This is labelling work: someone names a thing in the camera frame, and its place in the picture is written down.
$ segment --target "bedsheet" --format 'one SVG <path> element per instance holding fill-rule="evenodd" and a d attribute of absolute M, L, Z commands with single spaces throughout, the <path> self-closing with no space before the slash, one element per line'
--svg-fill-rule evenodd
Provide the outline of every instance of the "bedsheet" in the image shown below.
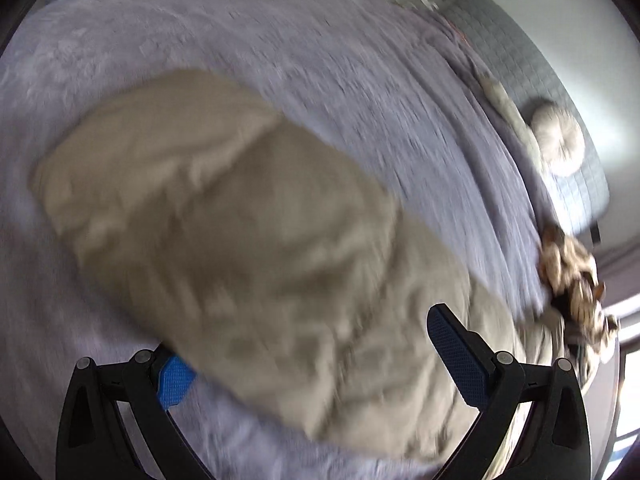
<path fill-rule="evenodd" d="M 482 62 L 437 15 L 381 0 L 61 0 L 0 58 L 0 415 L 43 478 L 76 359 L 125 360 L 156 341 L 79 275 L 30 171 L 102 97 L 189 67 L 244 83 L 347 153 L 515 320 L 545 303 L 535 263 L 551 202 L 482 96 Z M 409 479 L 438 466 L 310 443 L 211 382 L 174 417 L 220 478 Z"/>

